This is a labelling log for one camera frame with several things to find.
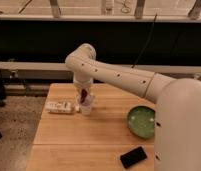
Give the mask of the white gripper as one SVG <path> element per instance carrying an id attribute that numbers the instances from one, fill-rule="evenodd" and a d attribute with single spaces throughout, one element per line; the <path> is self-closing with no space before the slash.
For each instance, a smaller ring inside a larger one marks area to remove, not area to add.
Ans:
<path id="1" fill-rule="evenodd" d="M 80 77 L 75 75 L 73 77 L 73 84 L 76 87 L 78 93 L 81 93 L 83 90 L 86 90 L 88 93 L 90 93 L 93 84 L 93 79 L 89 78 L 87 80 L 82 80 Z"/>

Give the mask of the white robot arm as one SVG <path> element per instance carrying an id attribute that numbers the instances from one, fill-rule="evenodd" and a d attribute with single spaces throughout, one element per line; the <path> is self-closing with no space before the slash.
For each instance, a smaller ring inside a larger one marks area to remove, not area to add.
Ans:
<path id="1" fill-rule="evenodd" d="M 201 171 L 201 81 L 96 60 L 84 43 L 65 58 L 78 88 L 93 79 L 155 104 L 154 171 Z"/>

